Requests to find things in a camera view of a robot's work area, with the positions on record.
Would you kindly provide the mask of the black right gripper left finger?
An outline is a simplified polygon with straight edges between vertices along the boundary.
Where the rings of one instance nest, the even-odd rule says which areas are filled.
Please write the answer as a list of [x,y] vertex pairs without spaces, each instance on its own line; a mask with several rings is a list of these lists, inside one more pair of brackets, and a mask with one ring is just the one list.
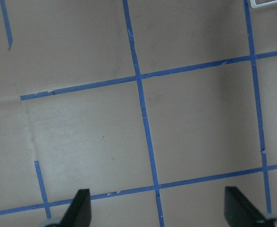
[[60,227],[89,227],[92,219],[89,189],[80,189],[59,223]]

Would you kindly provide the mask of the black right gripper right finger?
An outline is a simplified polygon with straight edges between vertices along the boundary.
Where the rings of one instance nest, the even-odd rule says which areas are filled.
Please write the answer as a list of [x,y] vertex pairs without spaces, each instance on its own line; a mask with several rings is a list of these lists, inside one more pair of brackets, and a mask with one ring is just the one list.
[[270,223],[235,186],[225,187],[224,217],[230,227],[268,227]]

